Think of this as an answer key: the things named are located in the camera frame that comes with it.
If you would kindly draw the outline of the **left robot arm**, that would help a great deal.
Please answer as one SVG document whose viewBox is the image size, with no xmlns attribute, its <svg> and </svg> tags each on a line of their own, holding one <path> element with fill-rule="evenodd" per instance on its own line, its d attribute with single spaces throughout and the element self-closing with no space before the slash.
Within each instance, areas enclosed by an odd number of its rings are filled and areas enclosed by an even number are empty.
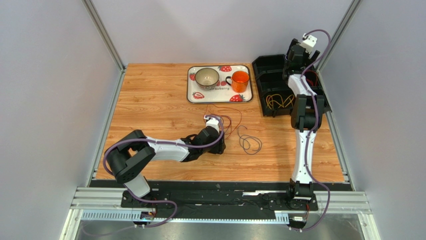
<svg viewBox="0 0 426 240">
<path fill-rule="evenodd" d="M 134 130 L 105 151 L 102 164 L 118 184 L 142 198 L 151 192 L 148 181 L 141 174 L 150 162 L 186 163 L 206 153 L 220 155 L 225 148 L 224 132 L 212 126 L 174 141 L 154 139 L 141 130 Z"/>
</svg>

